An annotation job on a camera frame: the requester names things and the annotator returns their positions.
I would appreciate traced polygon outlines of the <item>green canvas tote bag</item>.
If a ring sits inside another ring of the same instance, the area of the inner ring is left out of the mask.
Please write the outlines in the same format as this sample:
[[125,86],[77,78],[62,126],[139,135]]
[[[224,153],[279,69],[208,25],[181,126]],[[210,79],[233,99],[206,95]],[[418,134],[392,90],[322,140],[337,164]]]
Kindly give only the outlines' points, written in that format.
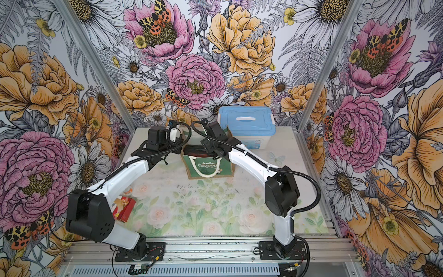
[[[190,140],[186,145],[202,145],[203,136],[192,131]],[[206,178],[231,178],[235,174],[235,165],[223,158],[208,157],[197,158],[187,156],[181,152],[181,160],[186,168],[188,179],[198,180]]]

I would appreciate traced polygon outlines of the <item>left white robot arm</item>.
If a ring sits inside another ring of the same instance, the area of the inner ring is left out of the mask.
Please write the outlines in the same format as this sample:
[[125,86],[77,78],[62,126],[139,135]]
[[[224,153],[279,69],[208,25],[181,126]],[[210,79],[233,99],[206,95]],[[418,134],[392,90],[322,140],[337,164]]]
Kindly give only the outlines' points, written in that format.
[[177,127],[155,126],[130,158],[98,183],[69,195],[66,229],[94,242],[118,248],[124,259],[142,260],[148,254],[146,237],[119,225],[112,206],[121,193],[170,153],[179,154],[183,137]]

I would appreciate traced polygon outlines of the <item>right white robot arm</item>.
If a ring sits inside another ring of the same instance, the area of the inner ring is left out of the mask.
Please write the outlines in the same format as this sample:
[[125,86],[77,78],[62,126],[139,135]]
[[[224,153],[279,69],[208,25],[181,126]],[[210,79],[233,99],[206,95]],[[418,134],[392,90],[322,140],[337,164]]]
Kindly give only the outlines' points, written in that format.
[[262,160],[249,151],[241,141],[228,136],[218,122],[196,121],[192,123],[193,130],[197,130],[196,124],[200,124],[204,128],[204,140],[201,141],[201,144],[207,153],[239,166],[263,185],[265,204],[274,215],[275,252],[279,258],[287,259],[296,244],[290,213],[292,208],[297,205],[300,196],[295,178],[289,173],[290,168],[287,166],[275,167]]

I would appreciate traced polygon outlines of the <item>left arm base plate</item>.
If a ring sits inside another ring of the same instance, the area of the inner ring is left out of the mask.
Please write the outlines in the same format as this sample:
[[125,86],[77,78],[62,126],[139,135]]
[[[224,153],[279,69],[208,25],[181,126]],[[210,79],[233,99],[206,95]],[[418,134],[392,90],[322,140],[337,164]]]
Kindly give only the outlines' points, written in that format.
[[161,262],[166,250],[165,242],[144,242],[134,249],[118,248],[116,262]]

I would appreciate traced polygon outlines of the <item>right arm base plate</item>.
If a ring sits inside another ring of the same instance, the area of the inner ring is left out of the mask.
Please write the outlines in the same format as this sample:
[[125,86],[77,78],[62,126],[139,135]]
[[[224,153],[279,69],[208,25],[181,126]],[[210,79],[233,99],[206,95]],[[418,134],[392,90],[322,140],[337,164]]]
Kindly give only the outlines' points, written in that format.
[[258,250],[255,250],[260,260],[307,260],[307,247],[301,240],[293,240],[289,245],[282,245],[278,241],[260,241]]

